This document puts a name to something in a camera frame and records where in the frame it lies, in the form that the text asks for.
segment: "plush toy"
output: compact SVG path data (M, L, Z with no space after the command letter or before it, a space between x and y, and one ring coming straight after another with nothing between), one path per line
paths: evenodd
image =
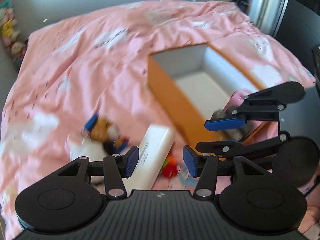
M13 33L13 25L12 25L12 19L7 21L3 27L2 27L2 37L10 37L11 34Z
M0 30L3 27L3 25L5 25L10 20L9 16L6 13L6 9L3 9L3 12L4 12L3 17L2 19L0 19Z
M26 53L26 46L24 43L17 41L12 45L11 53L15 57L23 57Z
M91 139L101 142L109 155L121 153L128 145L127 138L120 138L118 126L97 114L86 123L84 131Z
M7 7L12 7L11 0L4 0L0 3L0 8L7 8Z
M8 14L9 19L14 18L13 8L11 8L11 7L7 8L6 13Z
M165 178L169 178L169 179L177 176L178 166L177 166L177 163L173 157L168 156L165 159L164 164L162 165L162 169L161 169L160 174L162 176L164 176Z
M20 30L13 30L12 34L11 34L11 41L15 42L18 38L18 36L20 35L21 31Z
M5 45L6 49L7 50L10 50L11 49L11 44L12 44L12 41L9 37L5 37L5 38L2 38L2 41L3 41L3 44Z
M0 8L0 22L4 19L5 13L6 10L4 8Z

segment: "white plastic container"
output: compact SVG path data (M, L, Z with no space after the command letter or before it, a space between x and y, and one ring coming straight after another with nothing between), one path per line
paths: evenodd
M174 132L166 126L149 126L139 145L139 161L129 179L122 179L128 196L133 189L150 190L175 139Z

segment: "metal pivot screw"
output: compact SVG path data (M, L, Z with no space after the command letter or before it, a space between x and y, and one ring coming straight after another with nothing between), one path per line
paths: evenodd
M120 188L113 188L111 190L109 190L109 195L113 196L113 197L120 197L124 194L124 191Z
M284 106L283 106L283 105L279 105L279 106L278 106L278 110L279 110L279 111L282 111L283 109L284 109Z
M121 162L121 155L120 154L113 154L111 156L115 158L117 163Z
M196 194L199 196L199 197L209 197L211 196L212 194L212 191L209 190L209 189L206 189L206 188L202 188L202 189L198 189Z
M283 133L279 136L280 141L285 142L287 140L287 136Z

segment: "black gripper base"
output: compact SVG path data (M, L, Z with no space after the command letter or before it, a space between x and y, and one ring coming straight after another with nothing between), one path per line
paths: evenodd
M87 226L70 233L41 235L25 230L17 240L305 240L297 231L261 236L233 227L208 201L189 191L133 191L124 200L111 201Z

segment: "pink bedsheet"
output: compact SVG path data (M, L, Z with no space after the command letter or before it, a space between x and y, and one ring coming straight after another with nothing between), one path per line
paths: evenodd
M263 35L233 3L147 1L63 20L31 34L29 47L2 115L0 202L6 238L20 231L19 192L65 165L65 142L95 113L139 145L151 123L173 125L148 90L147 55L186 44L212 42L249 75L270 87L295 80L313 85L300 62ZM182 164L183 138L172 154ZM217 192L228 185L220 178ZM156 189L194 188L182 165L178 177Z

